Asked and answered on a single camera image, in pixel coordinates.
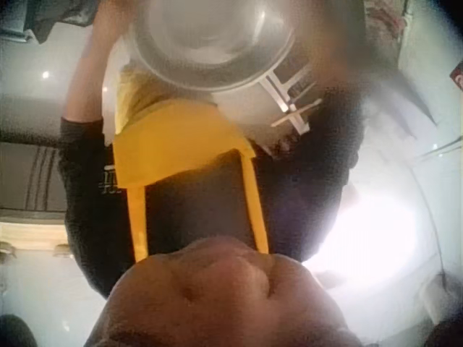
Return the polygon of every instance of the ceiling light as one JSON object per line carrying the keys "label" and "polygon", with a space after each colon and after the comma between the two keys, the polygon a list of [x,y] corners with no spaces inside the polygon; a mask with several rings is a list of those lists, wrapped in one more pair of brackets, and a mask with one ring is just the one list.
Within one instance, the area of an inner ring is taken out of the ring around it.
{"label": "ceiling light", "polygon": [[415,217],[407,207],[386,197],[361,197],[338,216],[319,253],[304,265],[314,273],[330,271],[346,283],[369,287],[398,273],[415,244]]}

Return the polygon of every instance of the stainless steel bowl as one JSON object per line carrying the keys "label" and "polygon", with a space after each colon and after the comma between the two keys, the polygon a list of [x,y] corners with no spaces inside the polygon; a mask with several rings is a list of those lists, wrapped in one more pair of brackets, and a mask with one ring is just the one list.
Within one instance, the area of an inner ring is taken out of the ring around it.
{"label": "stainless steel bowl", "polygon": [[274,1],[142,0],[128,39],[166,82],[218,92],[258,81],[292,45]]}

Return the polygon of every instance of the wall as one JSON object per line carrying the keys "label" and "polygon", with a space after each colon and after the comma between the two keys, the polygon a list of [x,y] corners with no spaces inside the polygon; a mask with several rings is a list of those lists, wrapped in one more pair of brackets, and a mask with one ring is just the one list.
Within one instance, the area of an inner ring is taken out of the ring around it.
{"label": "wall", "polygon": [[1,266],[7,291],[1,314],[21,317],[39,347],[81,347],[105,300],[87,284],[73,259],[18,251]]}
{"label": "wall", "polygon": [[[417,149],[445,145],[462,133],[462,91],[449,75],[463,59],[463,41],[438,8],[412,1],[412,24],[400,67],[428,103],[437,123],[432,136],[420,134]],[[421,129],[417,120],[412,127]],[[461,149],[414,164],[436,222],[445,268],[463,280]]]}

